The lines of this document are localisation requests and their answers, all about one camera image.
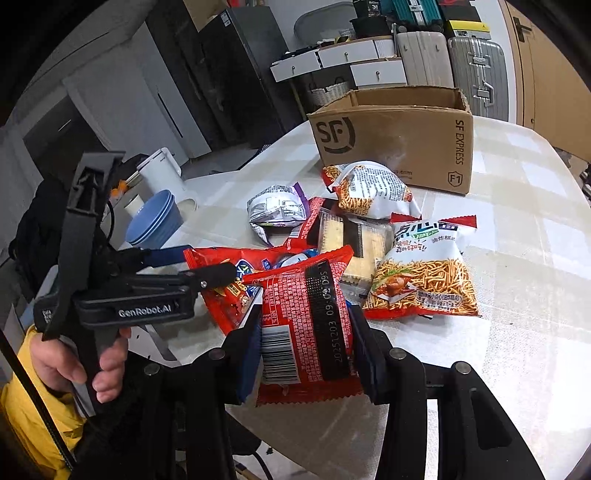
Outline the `yellow sleeve forearm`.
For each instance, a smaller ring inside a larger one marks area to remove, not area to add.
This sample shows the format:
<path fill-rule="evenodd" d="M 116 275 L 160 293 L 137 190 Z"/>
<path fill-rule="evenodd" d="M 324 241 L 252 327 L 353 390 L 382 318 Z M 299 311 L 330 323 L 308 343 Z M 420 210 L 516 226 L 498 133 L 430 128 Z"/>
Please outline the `yellow sleeve forearm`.
<path fill-rule="evenodd" d="M 27 330 L 17 357 L 39 393 L 65 445 L 74 450 L 82 439 L 85 423 L 71 394 L 56 396 L 36 374 L 31 360 L 35 328 Z M 70 470 L 51 438 L 29 394 L 16 376 L 1 389 L 1 436 L 18 462 L 39 479 L 67 479 Z"/>

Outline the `person's left hand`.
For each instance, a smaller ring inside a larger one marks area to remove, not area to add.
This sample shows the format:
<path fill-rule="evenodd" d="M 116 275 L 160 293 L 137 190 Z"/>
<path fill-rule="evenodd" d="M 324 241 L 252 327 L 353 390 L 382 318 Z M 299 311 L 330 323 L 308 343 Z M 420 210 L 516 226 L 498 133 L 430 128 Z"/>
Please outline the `person's left hand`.
<path fill-rule="evenodd" d="M 99 403 L 110 402 L 121 392 L 130 337 L 131 329 L 121 328 L 113 345 L 100 355 L 100 370 L 92 380 Z M 75 385 L 83 385 L 87 380 L 75 354 L 60 340 L 42 341 L 41 335 L 35 333 L 30 342 L 30 356 L 37 376 L 52 391 L 72 393 Z"/>

